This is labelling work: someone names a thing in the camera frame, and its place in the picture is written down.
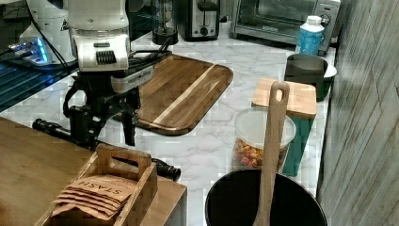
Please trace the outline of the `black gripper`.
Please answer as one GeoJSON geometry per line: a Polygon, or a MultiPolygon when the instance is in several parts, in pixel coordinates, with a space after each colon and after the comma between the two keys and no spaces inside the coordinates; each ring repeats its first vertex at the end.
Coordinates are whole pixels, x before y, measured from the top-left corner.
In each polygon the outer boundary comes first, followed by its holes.
{"type": "Polygon", "coordinates": [[[68,90],[63,104],[63,114],[70,119],[71,137],[84,148],[94,151],[98,145],[97,137],[106,122],[120,114],[125,143],[135,146],[136,123],[140,108],[138,87],[122,94],[111,86],[111,75],[78,72],[68,90]],[[78,91],[86,94],[83,106],[69,106],[69,100],[78,91]]]}

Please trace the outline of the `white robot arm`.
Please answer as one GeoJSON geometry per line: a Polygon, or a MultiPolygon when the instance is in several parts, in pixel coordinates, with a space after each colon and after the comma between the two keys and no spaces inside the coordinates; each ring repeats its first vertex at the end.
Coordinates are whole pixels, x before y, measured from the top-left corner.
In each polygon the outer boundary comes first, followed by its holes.
{"type": "Polygon", "coordinates": [[[63,103],[70,136],[94,148],[106,122],[120,114],[125,143],[135,144],[140,108],[139,72],[129,62],[127,0],[24,0],[30,30],[44,49],[45,64],[75,59],[77,75],[63,103]]]}

